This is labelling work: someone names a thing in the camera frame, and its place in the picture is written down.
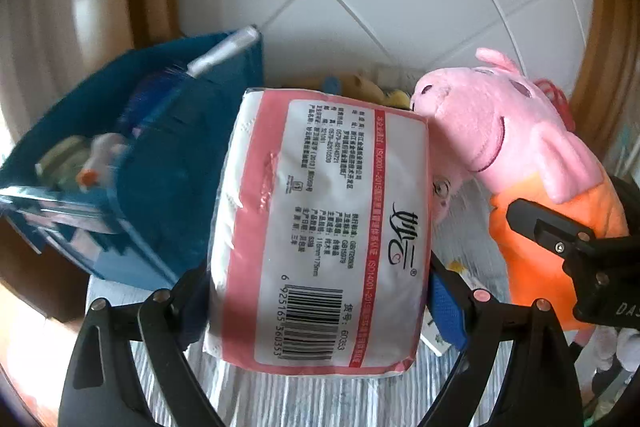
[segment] orange clothing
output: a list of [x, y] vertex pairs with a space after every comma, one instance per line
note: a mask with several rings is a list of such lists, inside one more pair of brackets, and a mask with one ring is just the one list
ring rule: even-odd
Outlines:
[[625, 212], [611, 180], [604, 173], [600, 185], [571, 201], [555, 204], [536, 174], [491, 198], [495, 208], [489, 217], [489, 234], [507, 263], [511, 301], [531, 306], [536, 299], [545, 298], [553, 305], [564, 331], [583, 328], [585, 324], [572, 312], [576, 297], [571, 278], [562, 271], [564, 260], [509, 227], [507, 207], [518, 198], [542, 204], [589, 227], [597, 238], [623, 237], [629, 234]]

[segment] red string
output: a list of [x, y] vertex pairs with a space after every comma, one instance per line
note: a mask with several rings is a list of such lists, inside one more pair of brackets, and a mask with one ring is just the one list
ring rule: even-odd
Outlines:
[[540, 88], [540, 90], [545, 94], [545, 96], [551, 101], [553, 106], [558, 111], [560, 118], [564, 122], [564, 126], [567, 131], [574, 132], [575, 131], [575, 121], [574, 117], [571, 114], [571, 109], [569, 109], [569, 103], [566, 100], [566, 96], [564, 92], [559, 87], [551, 82], [548, 78], [540, 78], [539, 80], [535, 80], [533, 82]]

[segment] transparent plastic handle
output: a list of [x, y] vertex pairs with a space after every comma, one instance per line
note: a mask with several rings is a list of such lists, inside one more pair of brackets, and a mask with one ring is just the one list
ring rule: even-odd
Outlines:
[[212, 47], [204, 55], [192, 60], [187, 65], [187, 72], [191, 76], [200, 76], [213, 66], [224, 62], [228, 58], [238, 55], [260, 39], [260, 32], [253, 26], [247, 26], [229, 35], [220, 44]]

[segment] pink plush toy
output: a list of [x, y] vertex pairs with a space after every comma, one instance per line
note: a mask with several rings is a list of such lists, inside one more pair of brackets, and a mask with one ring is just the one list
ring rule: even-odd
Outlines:
[[479, 48], [491, 68], [451, 68], [423, 76], [412, 109], [430, 117], [434, 217], [474, 176], [494, 194], [489, 232], [507, 262], [511, 298], [551, 301], [564, 329], [575, 293], [562, 259], [511, 231], [506, 210], [524, 198], [581, 222], [596, 237], [628, 235], [622, 205], [597, 158], [567, 131], [546, 95], [500, 52]]

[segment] blue fabric bin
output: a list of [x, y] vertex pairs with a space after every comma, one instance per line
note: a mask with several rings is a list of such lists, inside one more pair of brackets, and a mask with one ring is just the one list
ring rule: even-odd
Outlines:
[[73, 134], [113, 132], [147, 74], [202, 55], [229, 34], [128, 52], [60, 100], [0, 168], [0, 204], [41, 250], [52, 244], [82, 269], [145, 289], [171, 287], [207, 254], [210, 220], [242, 95], [263, 85], [262, 41], [187, 78], [118, 159], [113, 187], [87, 193], [38, 186], [37, 161]]

